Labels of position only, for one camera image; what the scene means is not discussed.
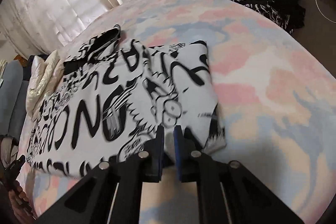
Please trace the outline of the person left hand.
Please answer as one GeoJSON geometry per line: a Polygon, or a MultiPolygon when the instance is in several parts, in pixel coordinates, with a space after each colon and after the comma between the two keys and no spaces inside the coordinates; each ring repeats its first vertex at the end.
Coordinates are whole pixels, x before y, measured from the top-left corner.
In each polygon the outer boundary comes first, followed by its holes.
{"type": "Polygon", "coordinates": [[[20,183],[17,180],[15,180],[14,186],[17,192],[14,192],[13,190],[9,191],[9,200],[11,202],[16,219],[19,221],[19,223],[22,224],[34,223],[35,218],[29,213],[26,213],[22,207],[23,201],[29,202],[26,193],[23,191],[23,188],[20,186],[20,183]]]}

